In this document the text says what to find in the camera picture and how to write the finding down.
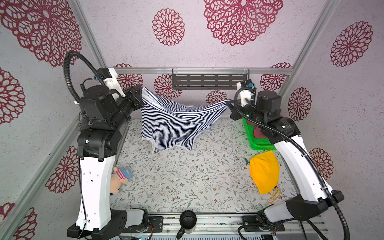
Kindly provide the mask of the blue white striped tank top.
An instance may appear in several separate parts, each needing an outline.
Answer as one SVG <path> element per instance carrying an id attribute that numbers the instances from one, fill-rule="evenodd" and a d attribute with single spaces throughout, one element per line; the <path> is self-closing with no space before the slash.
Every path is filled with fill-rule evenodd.
<path id="1" fill-rule="evenodd" d="M 142 89 L 141 137 L 151 141 L 152 152 L 182 147 L 194 148 L 196 137 L 209 130 L 227 110 L 227 101 L 205 106 L 187 106 Z"/>

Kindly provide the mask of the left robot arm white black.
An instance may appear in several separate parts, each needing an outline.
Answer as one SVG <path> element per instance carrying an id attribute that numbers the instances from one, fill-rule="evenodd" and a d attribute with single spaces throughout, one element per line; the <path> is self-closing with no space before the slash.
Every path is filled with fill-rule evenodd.
<path id="1" fill-rule="evenodd" d="M 77 101 L 89 119 L 78 136 L 80 210 L 67 230 L 67 236 L 77 240 L 109 240 L 126 228 L 128 212 L 110 207 L 111 178 L 131 114 L 144 105 L 141 86 L 123 90 L 114 68 L 101 68 L 97 73 L 101 84 L 83 89 Z"/>

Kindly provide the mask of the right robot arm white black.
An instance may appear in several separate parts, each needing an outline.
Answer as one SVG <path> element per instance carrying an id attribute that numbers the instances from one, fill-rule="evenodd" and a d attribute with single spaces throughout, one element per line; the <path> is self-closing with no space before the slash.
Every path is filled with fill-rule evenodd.
<path id="1" fill-rule="evenodd" d="M 268 223 L 290 219 L 307 221 L 344 200 L 341 191 L 333 190 L 317 170 L 308 153 L 301 133 L 290 118 L 281 116 L 282 98 L 274 91 L 258 92 L 251 80 L 237 83 L 237 92 L 227 105 L 233 120 L 244 119 L 261 129 L 282 156 L 298 194 L 279 204 L 260 211 L 259 216 Z"/>

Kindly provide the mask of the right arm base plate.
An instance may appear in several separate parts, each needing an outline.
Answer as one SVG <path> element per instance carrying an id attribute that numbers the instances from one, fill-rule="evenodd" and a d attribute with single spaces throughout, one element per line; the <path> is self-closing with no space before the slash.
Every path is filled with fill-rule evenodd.
<path id="1" fill-rule="evenodd" d="M 283 223 L 272 225 L 264 217 L 259 214 L 242 216 L 245 232 L 284 232 Z"/>

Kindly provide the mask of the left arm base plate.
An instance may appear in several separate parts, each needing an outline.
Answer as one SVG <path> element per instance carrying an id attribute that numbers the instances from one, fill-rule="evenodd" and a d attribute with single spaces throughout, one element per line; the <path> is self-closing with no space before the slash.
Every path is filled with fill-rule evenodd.
<path id="1" fill-rule="evenodd" d="M 162 233 L 163 232 L 163 220 L 162 216 L 146 216 L 143 218 L 139 225 L 132 225 L 126 227 L 123 233 L 138 234 L 138 233 Z"/>

